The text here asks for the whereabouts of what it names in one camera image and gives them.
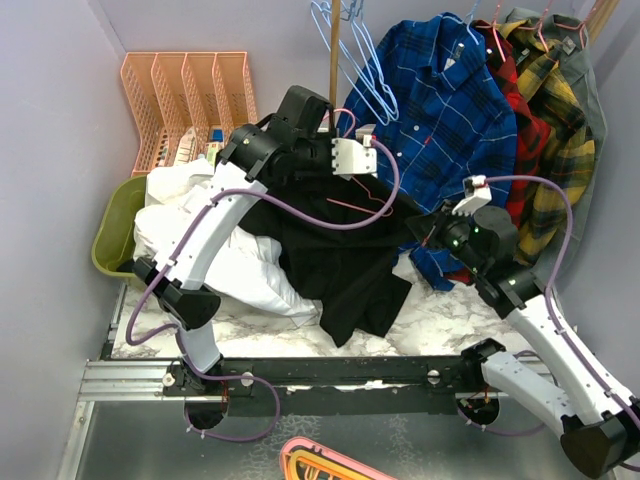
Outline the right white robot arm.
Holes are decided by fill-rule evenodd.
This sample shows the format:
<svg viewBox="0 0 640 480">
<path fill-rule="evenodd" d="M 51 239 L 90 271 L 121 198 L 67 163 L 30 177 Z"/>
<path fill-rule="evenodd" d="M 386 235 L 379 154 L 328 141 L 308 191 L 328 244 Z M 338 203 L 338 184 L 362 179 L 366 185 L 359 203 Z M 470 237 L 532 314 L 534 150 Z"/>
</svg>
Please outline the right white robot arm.
<svg viewBox="0 0 640 480">
<path fill-rule="evenodd" d="M 470 217 L 452 212 L 414 216 L 406 224 L 429 247 L 464 264 L 480 298 L 533 348 L 554 376 L 548 381 L 494 340 L 462 353 L 461 383 L 495 387 L 519 402 L 559 438 L 583 475 L 598 479 L 639 452 L 639 399 L 619 382 L 570 327 L 550 292 L 513 258 L 518 231 L 495 206 Z"/>
</svg>

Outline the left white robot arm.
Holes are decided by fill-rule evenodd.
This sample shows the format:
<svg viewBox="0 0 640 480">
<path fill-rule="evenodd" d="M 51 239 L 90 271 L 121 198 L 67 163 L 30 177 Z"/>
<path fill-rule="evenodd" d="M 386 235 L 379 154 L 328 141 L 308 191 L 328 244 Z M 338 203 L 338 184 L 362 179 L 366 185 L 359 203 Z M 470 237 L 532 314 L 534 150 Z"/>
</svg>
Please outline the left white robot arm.
<svg viewBox="0 0 640 480">
<path fill-rule="evenodd" d="M 234 228 L 269 189 L 332 175 L 332 137 L 320 132 L 332 104 L 311 90 L 290 87 L 276 112 L 235 129 L 216 156 L 216 170 L 181 237 L 153 258 L 140 258 L 134 274 L 169 314 L 181 352 L 189 359 L 186 382 L 206 395 L 220 385 L 222 359 L 212 318 L 221 300 L 205 277 Z"/>
</svg>

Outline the black shirt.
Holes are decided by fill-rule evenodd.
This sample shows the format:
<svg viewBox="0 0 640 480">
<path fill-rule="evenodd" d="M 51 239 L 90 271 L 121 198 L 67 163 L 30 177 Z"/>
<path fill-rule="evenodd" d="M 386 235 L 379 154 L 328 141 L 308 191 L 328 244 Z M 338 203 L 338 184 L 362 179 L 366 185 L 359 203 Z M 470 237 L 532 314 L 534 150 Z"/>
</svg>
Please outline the black shirt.
<svg viewBox="0 0 640 480">
<path fill-rule="evenodd" d="M 350 181 L 307 179 L 269 193 L 314 218 L 350 224 L 379 210 L 390 189 L 372 176 L 361 175 Z M 375 223 L 334 231 L 261 200 L 240 226 L 281 244 L 279 262 L 287 279 L 302 297 L 321 302 L 320 326 L 341 347 L 355 330 L 378 337 L 390 330 L 411 290 L 410 282 L 392 269 L 399 248 L 414 241 L 405 220 L 420 213 L 418 205 L 400 193 L 390 211 Z"/>
</svg>

